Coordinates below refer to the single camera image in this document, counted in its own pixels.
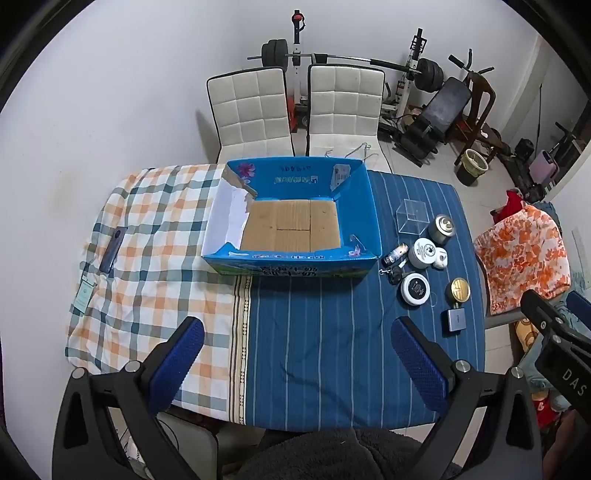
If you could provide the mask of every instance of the key fob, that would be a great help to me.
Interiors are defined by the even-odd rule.
[[[390,282],[390,285],[398,285],[402,282],[402,268],[392,268],[388,273],[388,281]]]

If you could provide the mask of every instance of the floral cloth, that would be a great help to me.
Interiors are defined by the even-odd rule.
[[[519,306],[533,288],[552,299],[570,287],[569,260],[556,223],[534,206],[526,207],[474,240],[485,267],[491,315]]]

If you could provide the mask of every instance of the gold lid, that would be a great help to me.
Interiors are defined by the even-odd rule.
[[[470,298],[470,285],[464,278],[455,278],[451,285],[452,297],[459,303],[464,303]]]

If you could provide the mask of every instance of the white jar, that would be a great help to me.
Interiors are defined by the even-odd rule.
[[[420,273],[411,273],[400,284],[400,293],[406,303],[417,307],[428,300],[431,287]]]
[[[419,238],[408,250],[408,259],[414,268],[422,270],[435,262],[435,244],[428,238]]]
[[[433,267],[439,270],[447,268],[447,251],[444,248],[435,248],[435,262],[433,262]]]

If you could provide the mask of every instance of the table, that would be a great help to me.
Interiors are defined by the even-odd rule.
[[[259,427],[309,431],[432,422],[389,341],[392,321],[409,315],[452,359],[484,364],[480,295],[464,305],[467,328],[445,336],[445,286],[467,278],[480,291],[472,241],[452,186],[369,172],[382,248],[398,234],[394,213],[405,198],[422,200],[431,218],[456,222],[446,245],[450,264],[425,271],[436,302],[408,307],[379,275],[364,278],[228,277],[200,257],[222,167],[144,170],[124,180],[101,211],[80,263],[97,286],[86,312],[73,305],[66,356],[92,373],[144,359],[188,314],[202,319],[205,345],[176,403],[205,415]],[[98,273],[113,229],[128,226],[113,271]]]

